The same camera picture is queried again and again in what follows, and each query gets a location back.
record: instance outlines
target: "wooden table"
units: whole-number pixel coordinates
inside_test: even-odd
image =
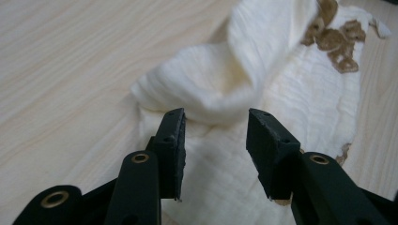
[[[115,178],[135,150],[130,85],[185,46],[225,38],[237,0],[10,0],[0,3],[0,224],[42,190],[83,193]],[[358,135],[344,169],[362,188],[398,189],[398,7],[345,0],[373,28],[362,55]]]

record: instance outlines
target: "wood grain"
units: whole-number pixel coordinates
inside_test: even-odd
[[[39,192],[83,193],[115,178],[137,150],[130,85],[185,46],[225,38],[237,0],[0,2],[0,224]],[[398,188],[398,8],[344,0],[376,15],[361,58],[358,135],[344,168],[392,199]],[[163,217],[173,224],[167,215]]]

